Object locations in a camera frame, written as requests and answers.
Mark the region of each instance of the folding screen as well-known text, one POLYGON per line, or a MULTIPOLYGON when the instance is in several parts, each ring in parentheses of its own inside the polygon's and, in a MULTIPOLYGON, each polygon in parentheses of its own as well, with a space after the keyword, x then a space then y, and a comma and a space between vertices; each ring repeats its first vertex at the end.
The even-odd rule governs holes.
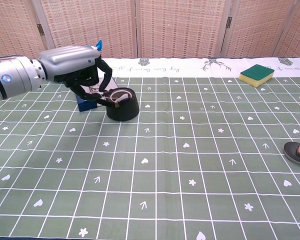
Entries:
POLYGON ((28 0, 0 0, 0 56, 34 58, 45 49, 28 0))
POLYGON ((271 57, 295 0, 233 0, 222 57, 271 57))
POLYGON ((217 57, 229 0, 136 0, 140 57, 217 57))
POLYGON ((55 47, 95 45, 102 39, 104 58, 137 57, 134 1, 40 1, 55 47))
POLYGON ((300 0, 294 7, 289 24, 283 31, 274 55, 278 57, 300 57, 300 0))

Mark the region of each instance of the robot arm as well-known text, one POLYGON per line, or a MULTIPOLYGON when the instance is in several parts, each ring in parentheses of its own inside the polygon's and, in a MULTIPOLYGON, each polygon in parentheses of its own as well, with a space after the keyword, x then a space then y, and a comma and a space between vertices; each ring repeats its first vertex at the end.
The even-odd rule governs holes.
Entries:
POLYGON ((34 91, 46 80, 64 84, 83 100, 118 107, 121 102, 115 104, 107 99, 106 87, 111 79, 112 69, 95 47, 59 47, 40 52, 37 59, 21 55, 1 57, 0 101, 34 91), (104 72, 99 93, 86 92, 82 86, 92 87, 99 83, 98 69, 104 72))

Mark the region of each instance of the sponge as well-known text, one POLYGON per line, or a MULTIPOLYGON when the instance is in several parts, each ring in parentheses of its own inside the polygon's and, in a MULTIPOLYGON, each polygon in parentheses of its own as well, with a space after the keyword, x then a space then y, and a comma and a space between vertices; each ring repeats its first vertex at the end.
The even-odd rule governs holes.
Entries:
POLYGON ((256 64, 247 70, 242 71, 240 73, 239 80, 257 88, 271 79, 274 72, 275 70, 271 68, 256 64))

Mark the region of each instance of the black pot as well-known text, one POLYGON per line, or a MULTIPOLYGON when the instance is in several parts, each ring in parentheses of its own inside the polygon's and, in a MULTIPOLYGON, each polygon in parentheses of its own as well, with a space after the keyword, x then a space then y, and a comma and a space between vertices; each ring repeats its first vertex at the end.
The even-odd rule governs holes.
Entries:
POLYGON ((135 118, 139 112, 139 103, 136 96, 136 93, 131 88, 127 87, 119 87, 114 89, 108 99, 112 102, 115 102, 117 98, 120 98, 122 95, 128 94, 130 96, 130 100, 123 103, 119 107, 106 107, 106 115, 115 121, 128 121, 135 118))

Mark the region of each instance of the white tablecloth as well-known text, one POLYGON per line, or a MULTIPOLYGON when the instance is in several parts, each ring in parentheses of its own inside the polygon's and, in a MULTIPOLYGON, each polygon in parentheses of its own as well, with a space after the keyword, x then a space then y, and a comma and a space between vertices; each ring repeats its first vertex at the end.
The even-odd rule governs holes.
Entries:
POLYGON ((254 64, 274 69, 274 77, 300 77, 300 57, 105 58, 104 60, 113 69, 113 76, 122 78, 238 78, 240 72, 254 64))

